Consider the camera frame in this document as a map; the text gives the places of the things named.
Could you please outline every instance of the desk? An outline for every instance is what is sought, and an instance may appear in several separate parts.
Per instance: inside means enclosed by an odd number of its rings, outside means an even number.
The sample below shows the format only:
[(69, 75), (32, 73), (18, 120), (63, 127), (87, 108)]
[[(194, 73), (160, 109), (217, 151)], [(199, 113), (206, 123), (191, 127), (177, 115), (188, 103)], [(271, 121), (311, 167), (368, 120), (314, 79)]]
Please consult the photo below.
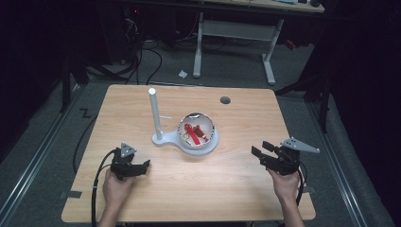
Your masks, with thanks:
[[(283, 219), (269, 173), (251, 154), (262, 141), (274, 145), (288, 138), (275, 94), (268, 89), (152, 86), (157, 91), (163, 131), (176, 130), (182, 117), (208, 114), (219, 133), (217, 147), (207, 155), (191, 156), (173, 145), (155, 147), (148, 89), (112, 85), (104, 99), (78, 174), (62, 212), (66, 222), (91, 221), (91, 194), (97, 168), (121, 142), (137, 148), (134, 164), (150, 159), (146, 175), (137, 177), (118, 220), (250, 221)], [(222, 104), (227, 96), (230, 104)], [(99, 177), (96, 219), (105, 206), (104, 170)], [(303, 219), (315, 217), (309, 194), (300, 203)]]
[[(203, 2), (220, 3), (229, 5), (238, 5), (244, 7), (258, 7), (268, 9), (280, 9), (280, 10), (294, 10), (303, 12), (319, 12), (323, 13), (324, 8), (322, 5), (314, 8), (308, 1), (306, 4), (286, 4), (271, 0), (204, 0)], [(230, 37), (238, 39), (248, 39), (269, 42), (269, 46), (266, 50), (266, 54), (262, 55), (262, 62), (265, 67), (266, 77), (270, 85), (275, 84), (274, 74), (270, 65), (270, 58), (273, 53), (274, 47), (277, 43), (278, 36), (284, 19), (279, 19), (276, 26), (258, 26), (241, 23), (221, 22), (214, 20), (203, 20), (203, 13), (200, 13), (200, 20), (198, 25), (198, 43), (197, 50), (195, 53), (194, 61), (194, 78), (201, 76), (201, 43), (203, 35)]]

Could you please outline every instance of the gray carpet floor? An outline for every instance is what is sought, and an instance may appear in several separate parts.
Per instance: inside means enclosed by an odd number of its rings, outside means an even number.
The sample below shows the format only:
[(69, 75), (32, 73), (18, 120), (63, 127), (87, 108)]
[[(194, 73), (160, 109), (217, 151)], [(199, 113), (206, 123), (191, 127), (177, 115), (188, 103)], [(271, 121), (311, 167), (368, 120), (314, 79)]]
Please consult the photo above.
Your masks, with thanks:
[[(219, 46), (206, 45), (203, 51), (201, 77), (192, 78), (195, 47), (190, 42), (186, 46), (175, 47), (146, 43), (145, 47), (157, 51), (162, 57), (162, 65), (151, 78), (150, 84), (174, 84), (213, 87), (245, 87), (278, 90), (297, 81), (313, 46), (302, 46), (289, 50), (277, 45), (271, 64), (276, 84), (267, 84), (263, 64), (258, 52), (263, 52), (263, 43), (236, 43)], [(134, 74), (129, 84), (144, 84), (148, 76), (158, 67), (159, 57), (152, 51), (143, 50), (142, 62), (138, 69), (138, 78)], [(126, 66), (108, 65), (118, 71)], [(184, 70), (185, 79), (178, 74)], [(71, 224), (61, 220), (65, 205), (63, 193), (67, 192), (74, 181), (73, 162), (79, 165), (86, 143), (90, 137), (91, 121), (97, 115), (107, 88), (111, 84), (122, 83), (105, 78), (91, 77), (87, 86), (76, 87), (73, 102), (67, 115), (64, 115), (60, 127), (53, 139), (46, 145), (48, 152), (43, 155), (43, 162), (38, 164), (38, 171), (33, 173), (32, 182), (16, 202), (14, 210), (9, 211), (8, 226), (90, 226), (89, 223)], [(29, 126), (15, 145), (8, 158), (0, 165), (0, 204), (7, 204), (9, 195), (29, 165), (44, 146), (48, 132), (55, 122), (60, 120), (61, 86), (59, 85), (42, 108), (36, 112)], [(328, 134), (321, 132), (317, 125), (316, 109), (319, 103), (304, 103), (302, 92), (291, 92), (278, 96), (288, 132), (291, 136), (320, 148), (320, 154), (302, 153), (301, 161), (307, 168), (307, 185), (316, 210), (316, 217), (305, 222), (306, 226), (394, 226), (392, 219), (381, 204), (375, 188), (369, 181), (363, 166), (358, 160), (347, 133), (341, 124), (335, 101), (330, 99), (330, 111), (327, 116)], [(340, 173), (346, 181), (337, 177), (339, 170), (334, 168), (335, 160), (340, 164)], [(341, 191), (346, 184), (351, 188), (353, 198)], [(360, 213), (349, 208), (348, 200), (355, 200)], [(275, 221), (257, 222), (255, 226), (278, 226)]]

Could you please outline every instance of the hand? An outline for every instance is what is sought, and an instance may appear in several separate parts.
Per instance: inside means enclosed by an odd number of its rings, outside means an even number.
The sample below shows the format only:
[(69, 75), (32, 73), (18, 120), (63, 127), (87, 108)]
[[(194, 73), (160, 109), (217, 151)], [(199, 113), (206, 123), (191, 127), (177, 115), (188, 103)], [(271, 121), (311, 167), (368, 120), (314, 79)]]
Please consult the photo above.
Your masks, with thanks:
[(297, 172), (293, 172), (286, 176), (267, 168), (267, 171), (273, 178), (274, 192), (279, 201), (287, 201), (296, 199), (298, 183), (300, 181)]
[(103, 195), (106, 200), (106, 208), (98, 226), (115, 226), (117, 216), (123, 207), (135, 178), (129, 177), (120, 181), (109, 169), (103, 184)]

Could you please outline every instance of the white bowl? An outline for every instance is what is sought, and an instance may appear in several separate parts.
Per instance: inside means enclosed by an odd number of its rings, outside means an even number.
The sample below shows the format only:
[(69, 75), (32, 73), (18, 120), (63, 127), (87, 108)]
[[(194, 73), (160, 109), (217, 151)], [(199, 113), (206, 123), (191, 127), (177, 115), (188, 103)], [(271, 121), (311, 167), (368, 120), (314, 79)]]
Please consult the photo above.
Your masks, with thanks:
[[(191, 127), (194, 136), (198, 138), (198, 144), (196, 143), (196, 139), (187, 132), (185, 125)], [(206, 114), (190, 113), (181, 120), (177, 132), (180, 141), (186, 148), (201, 149), (209, 145), (213, 140), (215, 125)]]

